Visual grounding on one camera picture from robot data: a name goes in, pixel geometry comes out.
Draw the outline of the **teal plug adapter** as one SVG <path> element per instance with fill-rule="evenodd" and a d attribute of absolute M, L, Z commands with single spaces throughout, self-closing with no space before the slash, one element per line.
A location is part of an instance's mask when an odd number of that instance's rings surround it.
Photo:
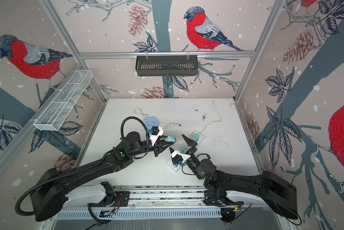
<path fill-rule="evenodd" d="M 175 143 L 176 142 L 176 139 L 175 137 L 172 137 L 172 136 L 168 136 L 166 139 L 165 139 L 166 142 L 173 142 Z"/>
<path fill-rule="evenodd" d="M 187 147 L 184 147 L 184 148 L 181 150 L 181 153 L 182 153 L 182 154 L 186 154 L 187 151 L 188 151 L 188 148 L 187 148 Z"/>
<path fill-rule="evenodd" d="M 193 137 L 192 137 L 192 140 L 195 141 L 195 142 L 198 142 L 199 140 L 199 134 L 195 134 Z"/>

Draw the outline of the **blue square power socket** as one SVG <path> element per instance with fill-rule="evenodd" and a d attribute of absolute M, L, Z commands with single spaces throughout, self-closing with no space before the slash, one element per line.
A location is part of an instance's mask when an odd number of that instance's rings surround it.
<path fill-rule="evenodd" d="M 143 120 L 143 123 L 147 127 L 147 129 L 152 129 L 153 127 L 159 126 L 159 122 L 156 117 L 148 117 Z"/>

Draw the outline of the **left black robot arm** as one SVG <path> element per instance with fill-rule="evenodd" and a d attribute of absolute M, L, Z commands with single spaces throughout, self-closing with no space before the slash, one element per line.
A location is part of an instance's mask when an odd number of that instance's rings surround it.
<path fill-rule="evenodd" d="M 129 120 L 135 120 L 143 126 L 146 137 L 144 141 L 136 131 L 124 134 L 124 125 Z M 176 142 L 174 137 L 165 136 L 161 127 L 153 126 L 148 129 L 137 117 L 123 120 L 120 135 L 120 143 L 99 160 L 61 172 L 56 168 L 47 170 L 38 183 L 17 200 L 16 214 L 35 216 L 38 222 L 47 220 L 61 211 L 69 200 L 66 195 L 74 189 L 101 176 L 121 171 L 149 152 L 158 156 Z"/>

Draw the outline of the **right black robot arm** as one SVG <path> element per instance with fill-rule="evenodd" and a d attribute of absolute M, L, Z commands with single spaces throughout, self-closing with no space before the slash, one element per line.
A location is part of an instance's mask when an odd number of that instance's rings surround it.
<path fill-rule="evenodd" d="M 169 148 L 172 163 L 191 170 L 191 175 L 203 180 L 204 204 L 228 210 L 228 206 L 242 206 L 249 198 L 264 202 L 276 214 L 293 223 L 301 219 L 297 212 L 297 189 L 283 178 L 269 171 L 259 175 L 236 175 L 218 170 L 206 154 L 199 160 L 195 155 L 197 142 L 183 136 L 188 146 L 185 152 Z"/>

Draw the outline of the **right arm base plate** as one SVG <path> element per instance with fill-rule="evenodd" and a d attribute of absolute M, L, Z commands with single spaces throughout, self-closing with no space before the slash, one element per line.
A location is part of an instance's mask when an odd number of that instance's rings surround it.
<path fill-rule="evenodd" d="M 216 207 L 225 207 L 225 206 L 243 206 L 244 202 L 233 202 L 227 197 L 218 196 L 215 193 L 212 193 L 208 190 L 204 191 L 204 200 L 203 203 L 207 206 L 216 206 Z"/>

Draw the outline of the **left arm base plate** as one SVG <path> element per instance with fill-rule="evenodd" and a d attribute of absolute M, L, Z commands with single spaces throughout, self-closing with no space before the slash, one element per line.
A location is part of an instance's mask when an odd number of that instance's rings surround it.
<path fill-rule="evenodd" d="M 101 182 L 100 184 L 105 191 L 101 198 L 97 198 L 96 202 L 88 203 L 90 207 L 106 208 L 106 207 L 127 207 L 129 203 L 129 191 L 115 191 L 109 182 Z"/>

